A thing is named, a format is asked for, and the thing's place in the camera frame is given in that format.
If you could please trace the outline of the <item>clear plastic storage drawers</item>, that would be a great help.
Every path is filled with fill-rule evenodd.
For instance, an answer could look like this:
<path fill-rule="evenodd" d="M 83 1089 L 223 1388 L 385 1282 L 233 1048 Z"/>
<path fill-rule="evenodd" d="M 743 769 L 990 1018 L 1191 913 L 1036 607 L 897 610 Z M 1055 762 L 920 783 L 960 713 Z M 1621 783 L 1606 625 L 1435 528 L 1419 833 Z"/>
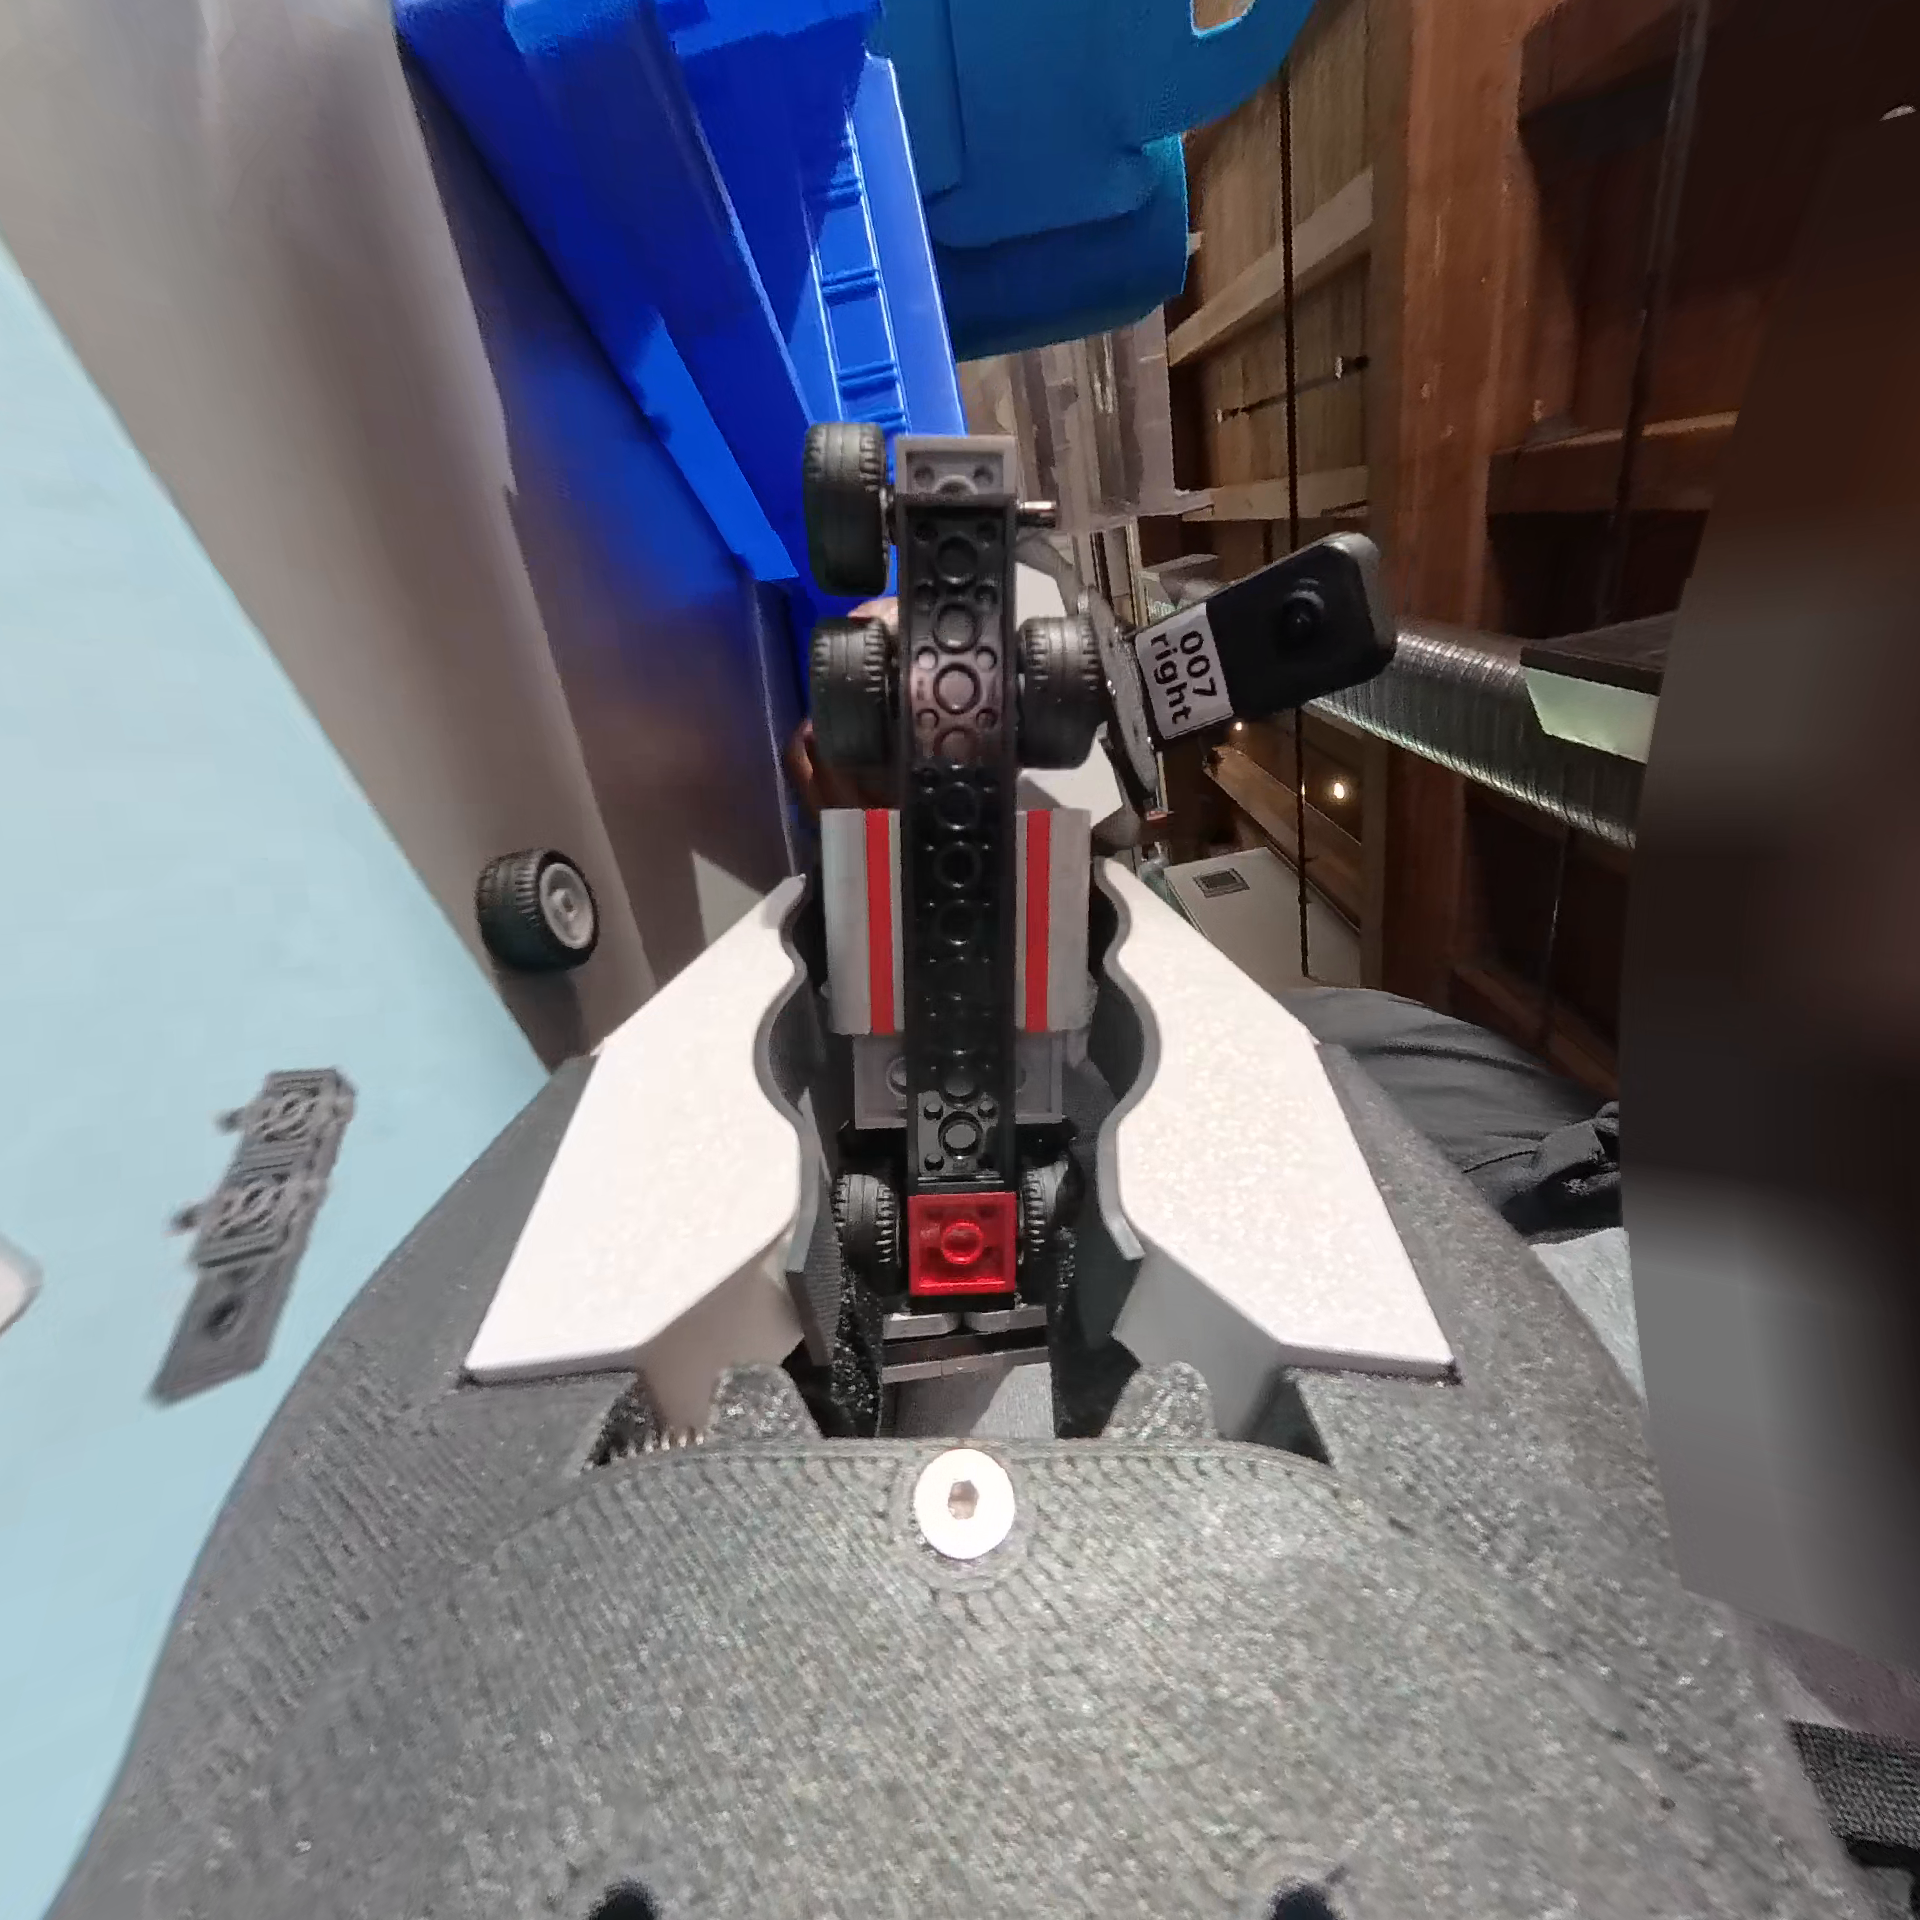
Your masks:
<path fill-rule="evenodd" d="M 1027 502 L 1062 538 L 1193 516 L 1211 491 L 1176 482 L 1160 314 L 1075 344 L 1003 356 Z"/>

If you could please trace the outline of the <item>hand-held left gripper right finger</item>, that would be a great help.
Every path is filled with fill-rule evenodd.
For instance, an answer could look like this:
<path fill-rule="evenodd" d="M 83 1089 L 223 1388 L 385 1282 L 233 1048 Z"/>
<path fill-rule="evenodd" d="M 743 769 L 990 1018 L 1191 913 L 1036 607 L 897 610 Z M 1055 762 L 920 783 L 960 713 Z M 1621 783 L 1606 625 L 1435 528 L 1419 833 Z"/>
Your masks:
<path fill-rule="evenodd" d="M 1310 1031 L 1115 859 L 1097 970 L 1111 1331 L 1247 1438 L 1286 1375 L 1453 1386 L 1456 1359 Z"/>

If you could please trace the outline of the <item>grey desk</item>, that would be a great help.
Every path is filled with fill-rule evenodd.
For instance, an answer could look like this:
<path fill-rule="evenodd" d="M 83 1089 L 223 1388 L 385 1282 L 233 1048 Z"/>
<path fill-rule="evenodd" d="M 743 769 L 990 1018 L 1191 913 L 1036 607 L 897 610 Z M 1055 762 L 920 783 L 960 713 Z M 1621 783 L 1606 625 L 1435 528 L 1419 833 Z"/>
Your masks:
<path fill-rule="evenodd" d="M 777 600 L 390 6 L 4 6 L 4 243 L 542 1067 L 785 875 Z M 525 849 L 584 968 L 479 944 Z"/>

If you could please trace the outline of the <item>light blue instruction booklet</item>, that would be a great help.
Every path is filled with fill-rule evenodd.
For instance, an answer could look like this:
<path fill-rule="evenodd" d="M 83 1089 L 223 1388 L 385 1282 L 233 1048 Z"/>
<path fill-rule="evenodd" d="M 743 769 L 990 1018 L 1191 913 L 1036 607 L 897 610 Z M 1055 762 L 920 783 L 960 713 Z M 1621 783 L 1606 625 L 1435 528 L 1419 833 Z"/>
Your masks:
<path fill-rule="evenodd" d="M 4 256 L 3 1913 L 43 1916 L 259 1435 L 544 1067 Z M 265 1360 L 152 1380 L 270 1072 L 353 1111 Z"/>

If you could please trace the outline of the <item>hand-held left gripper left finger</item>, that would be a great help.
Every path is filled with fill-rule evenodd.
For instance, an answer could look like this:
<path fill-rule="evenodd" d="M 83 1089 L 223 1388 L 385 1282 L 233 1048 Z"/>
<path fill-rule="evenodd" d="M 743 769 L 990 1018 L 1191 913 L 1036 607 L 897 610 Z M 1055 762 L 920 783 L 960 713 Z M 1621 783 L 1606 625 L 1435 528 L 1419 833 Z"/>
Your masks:
<path fill-rule="evenodd" d="M 591 1056 L 464 1379 L 629 1376 L 699 1426 L 720 1375 L 831 1360 L 825 1035 L 790 879 Z"/>

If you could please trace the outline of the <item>toy brick truck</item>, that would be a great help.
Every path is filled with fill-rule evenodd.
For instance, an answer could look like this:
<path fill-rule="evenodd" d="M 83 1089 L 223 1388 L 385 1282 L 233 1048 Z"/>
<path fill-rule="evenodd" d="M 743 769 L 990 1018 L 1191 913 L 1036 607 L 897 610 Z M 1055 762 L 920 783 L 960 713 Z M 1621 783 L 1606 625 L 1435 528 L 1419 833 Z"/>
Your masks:
<path fill-rule="evenodd" d="M 821 814 L 816 970 L 843 1271 L 835 1367 L 889 1388 L 1046 1354 L 1072 1276 L 1080 1176 L 1089 816 L 1022 795 L 1092 755 L 1105 702 L 1084 615 L 1017 625 L 1011 439 L 816 423 L 803 450 L 816 586 L 895 618 L 816 626 L 814 758 L 859 802 Z"/>

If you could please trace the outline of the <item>person's black trousers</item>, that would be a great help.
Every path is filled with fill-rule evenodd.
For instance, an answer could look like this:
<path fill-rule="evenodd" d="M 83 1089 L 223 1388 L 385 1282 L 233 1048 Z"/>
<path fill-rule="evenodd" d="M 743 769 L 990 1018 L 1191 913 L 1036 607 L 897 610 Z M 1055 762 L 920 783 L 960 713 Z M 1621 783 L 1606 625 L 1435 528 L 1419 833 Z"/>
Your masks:
<path fill-rule="evenodd" d="M 1281 1004 L 1318 1043 L 1343 1049 L 1524 1239 L 1623 1228 L 1613 1100 L 1414 1000 L 1312 987 Z"/>

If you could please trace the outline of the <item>small black toy wheel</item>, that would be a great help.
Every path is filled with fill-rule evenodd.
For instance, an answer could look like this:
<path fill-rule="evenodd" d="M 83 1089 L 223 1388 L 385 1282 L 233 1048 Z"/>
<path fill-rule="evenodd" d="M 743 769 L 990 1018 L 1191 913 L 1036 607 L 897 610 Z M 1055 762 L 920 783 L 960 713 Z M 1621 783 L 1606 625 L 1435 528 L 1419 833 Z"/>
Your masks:
<path fill-rule="evenodd" d="M 555 849 L 487 863 L 473 884 L 473 920 L 488 961 L 516 975 L 580 970 L 601 938 L 584 874 Z"/>

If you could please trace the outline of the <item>blue felt bag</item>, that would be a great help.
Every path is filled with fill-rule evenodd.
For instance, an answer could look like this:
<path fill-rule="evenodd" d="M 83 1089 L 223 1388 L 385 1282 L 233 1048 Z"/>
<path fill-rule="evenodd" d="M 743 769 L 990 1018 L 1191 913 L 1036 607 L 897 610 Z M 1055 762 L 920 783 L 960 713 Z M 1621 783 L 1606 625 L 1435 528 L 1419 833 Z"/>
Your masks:
<path fill-rule="evenodd" d="M 1189 264 L 1183 135 L 1273 80 L 1310 3 L 885 3 L 951 352 L 1128 327 Z"/>

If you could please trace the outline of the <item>silver spiral air duct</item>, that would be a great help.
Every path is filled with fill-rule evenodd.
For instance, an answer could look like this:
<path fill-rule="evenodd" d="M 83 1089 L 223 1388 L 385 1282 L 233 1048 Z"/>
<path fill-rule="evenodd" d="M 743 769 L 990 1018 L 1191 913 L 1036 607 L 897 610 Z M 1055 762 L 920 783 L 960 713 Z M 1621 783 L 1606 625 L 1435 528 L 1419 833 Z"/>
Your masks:
<path fill-rule="evenodd" d="M 1379 679 L 1271 718 L 1379 739 L 1628 852 L 1671 628 L 1657 615 L 1535 642 L 1389 618 Z"/>

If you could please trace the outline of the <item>blue plastic bin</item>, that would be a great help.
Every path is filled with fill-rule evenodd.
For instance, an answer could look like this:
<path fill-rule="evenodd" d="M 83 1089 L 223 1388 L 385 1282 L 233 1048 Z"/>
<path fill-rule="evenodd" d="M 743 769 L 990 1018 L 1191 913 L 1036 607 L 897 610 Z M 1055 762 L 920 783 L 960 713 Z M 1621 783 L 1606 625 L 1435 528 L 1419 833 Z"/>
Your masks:
<path fill-rule="evenodd" d="M 747 571 L 809 578 L 806 428 L 957 434 L 895 70 L 864 3 L 404 3 L 478 150 Z"/>

